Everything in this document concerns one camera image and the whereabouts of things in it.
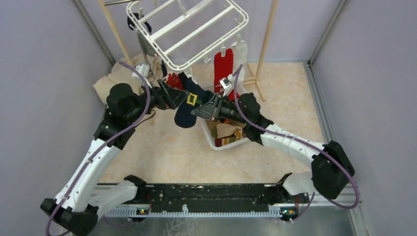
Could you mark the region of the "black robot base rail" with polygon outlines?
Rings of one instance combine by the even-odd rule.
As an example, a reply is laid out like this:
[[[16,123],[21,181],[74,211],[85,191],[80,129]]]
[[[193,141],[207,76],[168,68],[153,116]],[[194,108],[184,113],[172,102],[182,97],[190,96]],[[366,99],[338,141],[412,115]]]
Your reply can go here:
[[[142,200],[130,200],[106,217],[296,218],[306,206],[332,207],[316,193],[284,197],[276,184],[149,184]]]

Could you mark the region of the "white plastic sock hanger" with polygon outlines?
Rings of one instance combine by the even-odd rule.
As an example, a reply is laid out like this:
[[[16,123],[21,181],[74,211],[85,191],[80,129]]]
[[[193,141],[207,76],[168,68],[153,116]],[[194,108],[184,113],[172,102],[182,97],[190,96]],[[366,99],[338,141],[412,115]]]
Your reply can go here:
[[[153,1],[126,6],[129,27],[142,34],[157,57],[172,71],[186,71],[198,62],[229,49],[249,22],[248,13],[233,0]]]

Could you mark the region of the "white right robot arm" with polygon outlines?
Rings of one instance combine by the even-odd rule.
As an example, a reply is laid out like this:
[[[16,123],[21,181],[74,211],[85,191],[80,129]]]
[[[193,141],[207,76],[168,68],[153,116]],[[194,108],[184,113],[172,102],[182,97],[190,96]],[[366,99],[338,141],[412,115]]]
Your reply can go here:
[[[309,171],[289,174],[281,180],[277,197],[284,203],[307,192],[335,200],[352,183],[355,170],[338,142],[323,144],[302,138],[265,118],[260,109],[252,93],[244,93],[235,101],[216,93],[191,114],[206,120],[224,118],[244,123],[243,132],[250,141],[277,149],[307,166]]]

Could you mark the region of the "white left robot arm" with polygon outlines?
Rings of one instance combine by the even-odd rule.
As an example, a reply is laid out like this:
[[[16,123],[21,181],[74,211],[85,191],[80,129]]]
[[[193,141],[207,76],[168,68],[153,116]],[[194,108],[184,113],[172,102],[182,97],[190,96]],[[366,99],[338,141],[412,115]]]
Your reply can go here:
[[[96,197],[92,192],[100,178],[125,147],[136,125],[152,109],[176,109],[189,92],[168,86],[163,80],[157,86],[144,88],[137,95],[131,86],[120,83],[110,89],[108,108],[96,130],[82,163],[70,181],[53,198],[46,198],[41,209],[55,222],[76,236],[86,236],[100,218],[119,205],[148,200],[146,182],[129,175],[122,182]]]

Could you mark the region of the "red plain sock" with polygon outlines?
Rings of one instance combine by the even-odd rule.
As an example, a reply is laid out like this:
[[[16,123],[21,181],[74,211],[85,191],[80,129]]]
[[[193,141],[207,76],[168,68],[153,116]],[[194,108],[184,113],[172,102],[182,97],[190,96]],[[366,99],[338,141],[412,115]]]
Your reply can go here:
[[[224,56],[221,52],[214,56],[214,92],[223,94],[224,89],[220,84],[220,80],[227,78],[233,73],[234,55],[231,48],[225,50]]]

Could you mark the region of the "white plastic laundry basket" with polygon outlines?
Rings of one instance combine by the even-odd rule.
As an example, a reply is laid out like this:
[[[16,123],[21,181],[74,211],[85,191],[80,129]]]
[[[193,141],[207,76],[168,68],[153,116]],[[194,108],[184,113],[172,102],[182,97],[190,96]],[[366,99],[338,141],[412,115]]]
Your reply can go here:
[[[249,141],[243,129],[246,126],[241,115],[238,114],[234,101],[228,101],[227,105],[237,115],[237,120],[221,117],[217,121],[198,118],[203,133],[209,146],[216,151],[236,147]]]

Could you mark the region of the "navy buckle christmas sock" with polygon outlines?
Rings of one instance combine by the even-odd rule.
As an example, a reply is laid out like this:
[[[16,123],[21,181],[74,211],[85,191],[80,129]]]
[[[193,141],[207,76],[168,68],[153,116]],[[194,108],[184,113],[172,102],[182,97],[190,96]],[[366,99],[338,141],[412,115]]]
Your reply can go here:
[[[174,117],[175,124],[181,128],[191,128],[195,125],[197,117],[191,114],[191,111],[206,104],[214,95],[210,90],[204,90],[191,77],[184,72],[175,74],[170,72],[167,76],[166,83],[175,88],[186,90],[189,95],[177,109]]]

